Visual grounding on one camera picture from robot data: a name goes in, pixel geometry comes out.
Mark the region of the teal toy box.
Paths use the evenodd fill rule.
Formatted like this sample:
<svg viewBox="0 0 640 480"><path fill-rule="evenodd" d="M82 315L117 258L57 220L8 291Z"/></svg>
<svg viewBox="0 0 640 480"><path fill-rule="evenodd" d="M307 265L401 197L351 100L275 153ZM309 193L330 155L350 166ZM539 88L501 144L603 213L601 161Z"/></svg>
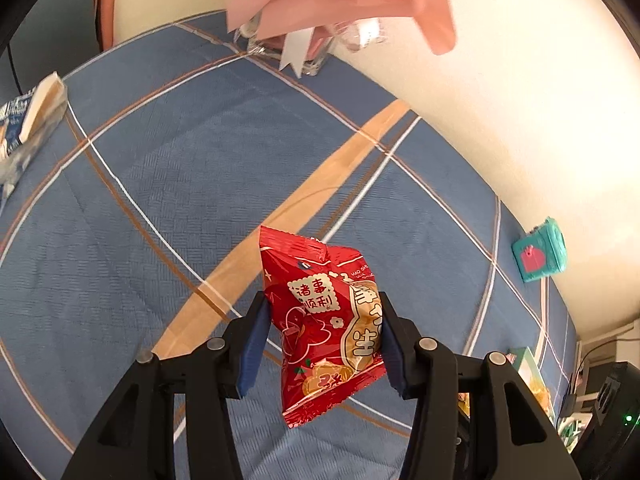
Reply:
<svg viewBox="0 0 640 480"><path fill-rule="evenodd" d="M564 236L552 218L526 233L512 246L518 272L525 283L562 273L567 265Z"/></svg>

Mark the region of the blue white crumpled wrapper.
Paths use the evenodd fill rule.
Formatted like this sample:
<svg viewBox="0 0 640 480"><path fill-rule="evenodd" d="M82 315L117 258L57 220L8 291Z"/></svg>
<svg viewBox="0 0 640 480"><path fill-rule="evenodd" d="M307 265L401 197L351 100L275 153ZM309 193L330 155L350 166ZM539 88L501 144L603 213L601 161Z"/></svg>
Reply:
<svg viewBox="0 0 640 480"><path fill-rule="evenodd" d="M52 72L32 90L1 107L1 209L46 144L68 107L67 87Z"/></svg>

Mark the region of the blue plaid tablecloth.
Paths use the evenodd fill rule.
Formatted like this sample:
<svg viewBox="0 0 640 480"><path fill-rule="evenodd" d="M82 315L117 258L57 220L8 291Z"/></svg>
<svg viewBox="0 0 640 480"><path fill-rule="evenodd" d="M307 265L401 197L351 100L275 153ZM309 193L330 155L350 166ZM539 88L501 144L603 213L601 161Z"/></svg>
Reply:
<svg viewBox="0 0 640 480"><path fill-rule="evenodd" d="M57 479L106 397L191 299L246 311L258 270L217 266L279 207L358 249L396 311L455 352L528 347L554 404L576 332L525 283L522 228L429 124L337 58L295 79L232 47L209 14L66 79L70 111L1 217L1 417Z"/></svg>

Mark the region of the clear glass vase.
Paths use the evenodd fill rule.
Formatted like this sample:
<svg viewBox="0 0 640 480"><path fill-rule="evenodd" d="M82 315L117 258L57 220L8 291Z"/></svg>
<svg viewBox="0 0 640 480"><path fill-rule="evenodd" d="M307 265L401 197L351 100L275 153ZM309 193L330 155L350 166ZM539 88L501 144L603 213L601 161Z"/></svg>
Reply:
<svg viewBox="0 0 640 480"><path fill-rule="evenodd" d="M317 75L334 42L358 52L386 39L378 18L306 28L267 39L257 38L259 23L260 14L256 14L235 29L233 40L245 40L250 54L277 61L279 70L289 67L297 78Z"/></svg>

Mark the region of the white green-rimmed tray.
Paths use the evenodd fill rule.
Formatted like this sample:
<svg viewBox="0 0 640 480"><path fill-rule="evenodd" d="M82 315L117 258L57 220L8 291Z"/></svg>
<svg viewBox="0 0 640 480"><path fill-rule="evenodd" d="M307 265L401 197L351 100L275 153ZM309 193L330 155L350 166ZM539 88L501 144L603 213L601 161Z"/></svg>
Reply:
<svg viewBox="0 0 640 480"><path fill-rule="evenodd" d="M538 403L552 422L555 422L555 412L550 390L542 379L541 372L528 347L510 349L506 352L506 359L516 369L518 374L533 393Z"/></svg>

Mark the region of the red festive snack packet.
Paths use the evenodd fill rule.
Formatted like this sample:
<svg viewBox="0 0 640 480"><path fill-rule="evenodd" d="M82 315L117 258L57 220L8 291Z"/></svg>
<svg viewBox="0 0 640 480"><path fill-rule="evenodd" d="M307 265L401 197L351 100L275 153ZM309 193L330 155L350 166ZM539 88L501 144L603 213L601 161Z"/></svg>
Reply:
<svg viewBox="0 0 640 480"><path fill-rule="evenodd" d="M282 416L295 428L385 375L382 300L354 248L263 226L259 251L281 336Z"/></svg>

